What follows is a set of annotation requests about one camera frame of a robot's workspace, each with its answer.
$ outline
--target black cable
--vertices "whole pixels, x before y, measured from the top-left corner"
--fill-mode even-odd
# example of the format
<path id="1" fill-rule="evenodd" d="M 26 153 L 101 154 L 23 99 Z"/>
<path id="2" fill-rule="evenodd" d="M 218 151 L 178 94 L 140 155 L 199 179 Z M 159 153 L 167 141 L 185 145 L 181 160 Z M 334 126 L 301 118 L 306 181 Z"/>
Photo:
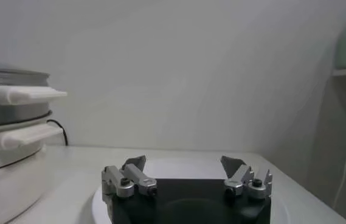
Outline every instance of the black cable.
<path id="1" fill-rule="evenodd" d="M 64 144 L 65 144 L 65 146 L 68 146 L 69 145 L 69 141 L 67 140 L 67 134 L 66 134 L 66 130 L 64 129 L 64 127 L 58 121 L 56 121 L 54 119 L 48 119 L 47 123 L 48 122 L 56 123 L 57 126 L 59 126 L 60 128 L 63 129 Z"/>

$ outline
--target white steamer base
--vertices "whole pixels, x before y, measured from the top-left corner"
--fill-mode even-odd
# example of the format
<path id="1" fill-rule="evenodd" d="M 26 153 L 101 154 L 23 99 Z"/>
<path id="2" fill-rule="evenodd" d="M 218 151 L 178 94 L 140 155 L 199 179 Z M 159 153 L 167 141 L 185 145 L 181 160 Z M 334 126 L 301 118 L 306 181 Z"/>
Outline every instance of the white steamer base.
<path id="1" fill-rule="evenodd" d="M 12 165 L 0 168 L 0 224 L 16 217 L 44 192 L 44 149 Z"/>

